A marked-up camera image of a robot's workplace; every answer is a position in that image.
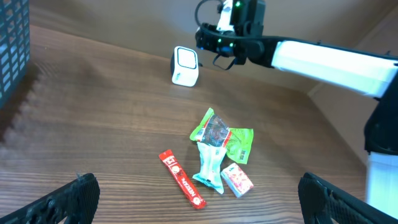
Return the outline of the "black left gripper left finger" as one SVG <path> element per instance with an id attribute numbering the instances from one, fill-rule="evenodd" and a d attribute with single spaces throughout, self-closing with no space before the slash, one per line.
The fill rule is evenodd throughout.
<path id="1" fill-rule="evenodd" d="M 100 199 L 96 177 L 87 173 L 1 218 L 10 223 L 91 223 Z"/>

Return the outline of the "red snack wrapper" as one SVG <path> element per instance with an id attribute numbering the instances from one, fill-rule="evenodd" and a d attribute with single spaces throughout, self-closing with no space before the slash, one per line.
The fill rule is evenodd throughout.
<path id="1" fill-rule="evenodd" d="M 198 193 L 198 190 L 191 182 L 188 175 L 185 173 L 184 169 L 178 162 L 177 158 L 174 156 L 173 152 L 168 149 L 159 154 L 159 159 L 164 163 L 166 168 L 168 168 L 169 172 L 175 179 L 178 186 L 181 188 L 182 192 L 184 193 L 192 207 L 195 209 L 205 208 L 206 201 Z"/>

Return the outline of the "small red snack packet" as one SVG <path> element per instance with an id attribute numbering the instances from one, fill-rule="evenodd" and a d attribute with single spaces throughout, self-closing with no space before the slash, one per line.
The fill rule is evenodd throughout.
<path id="1" fill-rule="evenodd" d="M 254 187 L 254 184 L 237 163 L 232 163 L 224 168 L 221 171 L 221 177 L 237 198 L 242 197 Z"/>

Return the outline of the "pale teal snack packet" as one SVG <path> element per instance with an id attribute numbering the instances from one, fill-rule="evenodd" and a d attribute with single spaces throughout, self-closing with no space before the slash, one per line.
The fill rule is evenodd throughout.
<path id="1" fill-rule="evenodd" d="M 193 179 L 213 188 L 219 194 L 224 193 L 221 180 L 221 163 L 226 155 L 225 147 L 215 147 L 202 142 L 197 142 L 200 152 L 200 171 L 193 175 Z"/>

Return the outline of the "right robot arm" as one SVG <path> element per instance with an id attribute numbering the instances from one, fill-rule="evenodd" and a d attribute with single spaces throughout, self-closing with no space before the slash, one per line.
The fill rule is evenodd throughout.
<path id="1" fill-rule="evenodd" d="M 220 1 L 216 25 L 198 23 L 197 47 L 355 91 L 377 101 L 364 127 L 366 200 L 307 172 L 298 184 L 305 223 L 397 222 L 397 57 L 265 36 L 262 0 Z"/>

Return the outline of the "green clear snack bag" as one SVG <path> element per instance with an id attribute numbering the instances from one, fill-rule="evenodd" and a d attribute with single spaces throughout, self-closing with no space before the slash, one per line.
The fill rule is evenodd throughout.
<path id="1" fill-rule="evenodd" d="M 253 129 L 229 127 L 212 108 L 190 135 L 191 141 L 226 148 L 226 155 L 238 164 L 248 163 L 253 139 Z"/>

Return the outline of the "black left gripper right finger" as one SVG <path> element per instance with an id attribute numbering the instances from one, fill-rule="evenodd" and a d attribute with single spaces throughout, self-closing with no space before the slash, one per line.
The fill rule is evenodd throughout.
<path id="1" fill-rule="evenodd" d="M 310 172 L 300 178 L 298 197 L 305 224 L 397 224 L 396 218 Z"/>

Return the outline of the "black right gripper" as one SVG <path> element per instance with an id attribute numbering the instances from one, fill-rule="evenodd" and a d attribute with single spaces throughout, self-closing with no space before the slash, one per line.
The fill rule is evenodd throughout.
<path id="1" fill-rule="evenodd" d="M 242 38 L 231 34 L 222 34 L 216 26 L 202 23 L 195 33 L 196 47 L 216 54 L 213 65 L 219 57 L 234 57 L 231 65 L 244 65 L 246 51 Z"/>

